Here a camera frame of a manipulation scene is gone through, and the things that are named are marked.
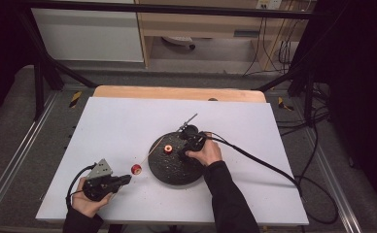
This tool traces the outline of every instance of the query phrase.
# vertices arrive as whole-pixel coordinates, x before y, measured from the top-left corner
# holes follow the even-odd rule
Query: white cabinet
[[[57,60],[143,62],[135,13],[33,9],[33,14],[47,51]]]

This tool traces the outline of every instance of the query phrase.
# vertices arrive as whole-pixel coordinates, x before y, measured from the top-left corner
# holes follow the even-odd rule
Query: handheld controller
[[[119,189],[131,181],[130,175],[112,177],[113,170],[105,159],[100,162],[86,176],[83,185],[85,196],[91,201],[101,201],[110,192],[117,193]]]
[[[186,151],[201,151],[206,142],[207,135],[204,132],[198,132],[198,128],[192,124],[186,126],[180,133],[180,139],[186,140],[185,146],[178,151],[178,155],[185,159]]]

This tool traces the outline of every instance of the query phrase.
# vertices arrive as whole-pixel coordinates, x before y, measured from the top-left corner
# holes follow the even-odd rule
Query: white table
[[[64,197],[80,170],[105,158],[114,176],[130,174],[131,166],[143,161],[157,138],[176,131],[196,113],[191,123],[200,130],[215,132],[292,176],[269,104],[91,97],[36,218],[63,221],[67,212]],[[308,224],[298,191],[289,180],[228,146],[220,147],[260,225]],[[143,172],[133,176],[131,183],[100,210],[106,222],[214,222],[212,197],[203,178],[172,186],[154,177],[147,160],[142,168]]]

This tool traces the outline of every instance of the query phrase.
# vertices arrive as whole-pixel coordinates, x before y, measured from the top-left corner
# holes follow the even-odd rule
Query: person's right hand
[[[99,202],[91,201],[82,191],[85,181],[86,178],[80,178],[77,192],[73,195],[73,209],[77,210],[85,216],[93,218],[101,207],[109,203],[113,193],[110,192]]]
[[[220,151],[219,145],[213,140],[207,139],[204,143],[204,147],[201,151],[186,151],[188,157],[196,158],[201,164],[209,166],[210,164],[223,160],[222,152]]]

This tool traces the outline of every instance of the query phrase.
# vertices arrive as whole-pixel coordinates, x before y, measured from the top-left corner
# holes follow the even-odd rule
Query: round perforated disk
[[[150,151],[161,140],[157,139]],[[179,138],[179,133],[169,133],[149,156],[149,167],[153,174],[162,182],[171,185],[184,185],[197,181],[203,175],[204,166],[195,159],[178,155],[178,151],[185,146],[186,140]],[[170,145],[173,150],[167,154],[164,147]]]

